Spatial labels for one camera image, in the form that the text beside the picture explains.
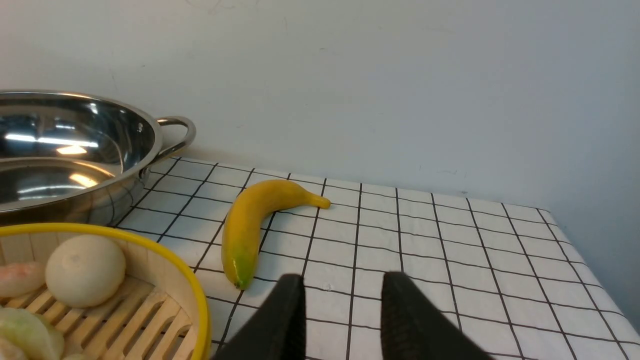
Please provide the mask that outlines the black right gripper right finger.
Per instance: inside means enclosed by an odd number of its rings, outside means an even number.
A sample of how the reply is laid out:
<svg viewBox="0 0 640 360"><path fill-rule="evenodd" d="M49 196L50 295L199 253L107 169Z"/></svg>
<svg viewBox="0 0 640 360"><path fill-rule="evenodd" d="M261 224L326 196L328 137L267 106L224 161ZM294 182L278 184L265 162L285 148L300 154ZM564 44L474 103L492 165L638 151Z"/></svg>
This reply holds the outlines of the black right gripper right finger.
<svg viewBox="0 0 640 360"><path fill-rule="evenodd" d="M381 351L384 360L491 359L400 271L382 278Z"/></svg>

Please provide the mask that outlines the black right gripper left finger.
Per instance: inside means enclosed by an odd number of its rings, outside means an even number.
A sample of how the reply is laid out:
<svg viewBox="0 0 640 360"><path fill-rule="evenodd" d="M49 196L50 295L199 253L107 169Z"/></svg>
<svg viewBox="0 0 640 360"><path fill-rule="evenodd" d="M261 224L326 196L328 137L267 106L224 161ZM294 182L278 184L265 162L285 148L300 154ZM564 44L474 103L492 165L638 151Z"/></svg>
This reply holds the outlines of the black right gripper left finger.
<svg viewBox="0 0 640 360"><path fill-rule="evenodd" d="M301 275L282 275L262 305L213 360L304 360L306 290Z"/></svg>

